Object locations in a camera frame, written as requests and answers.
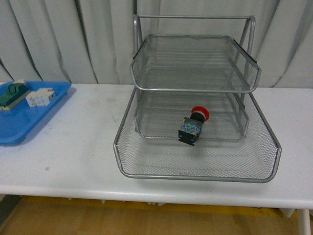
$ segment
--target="white connector block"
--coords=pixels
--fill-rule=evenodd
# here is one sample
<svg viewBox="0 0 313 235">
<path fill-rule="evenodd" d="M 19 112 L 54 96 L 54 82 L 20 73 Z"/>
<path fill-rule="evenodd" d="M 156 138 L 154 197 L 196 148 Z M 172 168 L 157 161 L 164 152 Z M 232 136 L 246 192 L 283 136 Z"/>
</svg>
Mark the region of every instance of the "white connector block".
<svg viewBox="0 0 313 235">
<path fill-rule="evenodd" d="M 52 88 L 40 88 L 36 92 L 29 93 L 26 100 L 30 107 L 47 106 L 55 96 Z"/>
</svg>

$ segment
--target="table leg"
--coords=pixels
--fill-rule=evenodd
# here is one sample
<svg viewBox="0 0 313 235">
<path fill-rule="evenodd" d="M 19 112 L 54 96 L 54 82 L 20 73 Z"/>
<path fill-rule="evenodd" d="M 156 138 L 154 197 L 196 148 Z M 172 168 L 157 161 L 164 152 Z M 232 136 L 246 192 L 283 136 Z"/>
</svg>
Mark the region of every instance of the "table leg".
<svg viewBox="0 0 313 235">
<path fill-rule="evenodd" d="M 307 209 L 298 209 L 298 227 L 300 235 L 311 235 L 310 212 Z"/>
</svg>

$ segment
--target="lower mesh tray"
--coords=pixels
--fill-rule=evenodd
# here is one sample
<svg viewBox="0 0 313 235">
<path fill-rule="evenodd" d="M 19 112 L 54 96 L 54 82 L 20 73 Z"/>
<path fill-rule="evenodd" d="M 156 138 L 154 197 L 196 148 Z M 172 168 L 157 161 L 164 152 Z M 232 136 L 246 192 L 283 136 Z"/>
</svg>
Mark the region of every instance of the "lower mesh tray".
<svg viewBox="0 0 313 235">
<path fill-rule="evenodd" d="M 252 94 L 246 94 L 243 103 L 249 117 L 245 138 L 215 141 L 200 136 L 195 146 L 178 138 L 147 138 L 140 134 L 135 119 L 143 119 L 138 114 L 145 109 L 140 105 L 140 97 L 145 94 L 141 95 L 134 90 L 114 141 L 117 164 L 125 176 L 264 183 L 276 174 L 281 147 Z"/>
<path fill-rule="evenodd" d="M 134 116 L 137 131 L 144 138 L 177 139 L 183 118 L 197 105 L 210 111 L 202 139 L 240 141 L 245 137 L 248 115 L 238 95 L 228 93 L 142 91 Z"/>
</svg>

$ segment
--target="blue tray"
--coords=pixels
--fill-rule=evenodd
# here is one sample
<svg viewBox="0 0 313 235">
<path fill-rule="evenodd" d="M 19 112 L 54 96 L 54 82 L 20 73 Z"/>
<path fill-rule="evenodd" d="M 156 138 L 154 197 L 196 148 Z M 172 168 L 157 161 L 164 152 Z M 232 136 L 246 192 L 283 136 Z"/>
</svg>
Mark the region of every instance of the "blue tray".
<svg viewBox="0 0 313 235">
<path fill-rule="evenodd" d="M 12 82 L 0 85 L 0 95 Z M 49 105 L 41 107 L 28 106 L 26 99 L 9 111 L 0 111 L 0 145 L 16 145 L 21 143 L 27 134 L 39 123 L 41 119 L 67 94 L 71 84 L 68 82 L 27 82 L 31 91 L 39 88 L 53 88 L 56 97 Z"/>
</svg>

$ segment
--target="upper mesh tray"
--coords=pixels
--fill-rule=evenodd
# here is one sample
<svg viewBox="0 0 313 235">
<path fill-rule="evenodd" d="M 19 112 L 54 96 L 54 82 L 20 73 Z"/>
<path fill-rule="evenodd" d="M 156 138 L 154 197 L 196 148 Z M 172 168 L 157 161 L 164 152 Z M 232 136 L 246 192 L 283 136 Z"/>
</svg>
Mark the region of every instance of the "upper mesh tray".
<svg viewBox="0 0 313 235">
<path fill-rule="evenodd" d="M 135 85 L 145 91 L 249 93 L 261 69 L 227 36 L 150 35 L 134 57 Z"/>
</svg>

